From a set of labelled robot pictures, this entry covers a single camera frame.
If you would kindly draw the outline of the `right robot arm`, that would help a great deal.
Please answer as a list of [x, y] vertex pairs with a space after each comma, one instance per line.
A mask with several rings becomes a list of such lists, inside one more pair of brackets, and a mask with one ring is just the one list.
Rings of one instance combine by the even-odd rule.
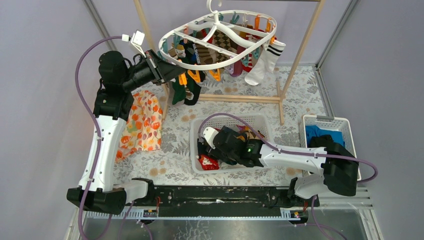
[[223, 127], [206, 127], [200, 133], [207, 153], [227, 164], [246, 168], [283, 166], [310, 172], [290, 181], [285, 198], [293, 206], [315, 195], [332, 192], [353, 197], [357, 192], [358, 163], [341, 146], [302, 148], [272, 144], [261, 138], [246, 136]]

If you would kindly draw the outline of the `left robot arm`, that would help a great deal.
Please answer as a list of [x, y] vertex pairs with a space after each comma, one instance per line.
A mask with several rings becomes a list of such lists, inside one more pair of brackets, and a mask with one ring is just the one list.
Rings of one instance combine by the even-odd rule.
[[99, 57], [98, 71], [103, 87], [94, 102], [90, 153], [78, 186], [68, 189], [66, 199], [84, 211], [119, 215], [133, 200], [144, 206], [155, 200], [152, 180], [134, 178], [113, 184], [119, 141], [134, 103], [132, 91], [149, 83], [165, 84], [186, 70], [148, 50], [133, 65], [120, 52], [108, 51]]

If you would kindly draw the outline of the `white oval sock hanger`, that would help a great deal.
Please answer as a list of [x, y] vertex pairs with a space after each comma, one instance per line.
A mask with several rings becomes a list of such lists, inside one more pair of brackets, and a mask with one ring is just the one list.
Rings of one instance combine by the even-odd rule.
[[[240, 61], [245, 56], [260, 47], [268, 47], [275, 42], [277, 21], [270, 15], [249, 10], [222, 10], [214, 9], [212, 1], [206, 1], [208, 14], [185, 23], [166, 33], [158, 43], [162, 57], [174, 65], [186, 70], [209, 71], [222, 69]], [[223, 17], [252, 17], [253, 26], [236, 23], [234, 20], [226, 22]], [[213, 52], [220, 56], [215, 63], [184, 63], [171, 56], [167, 51], [168, 40], [176, 38], [185, 44], [194, 44], [194, 49]]]

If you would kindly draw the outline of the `green white yellow sock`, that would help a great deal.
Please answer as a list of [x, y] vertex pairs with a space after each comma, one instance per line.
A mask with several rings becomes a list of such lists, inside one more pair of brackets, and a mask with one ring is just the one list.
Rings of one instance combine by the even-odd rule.
[[173, 90], [171, 104], [173, 106], [180, 106], [184, 103], [187, 96], [185, 87], [185, 85], [180, 85], [177, 81], [171, 82], [171, 90]]

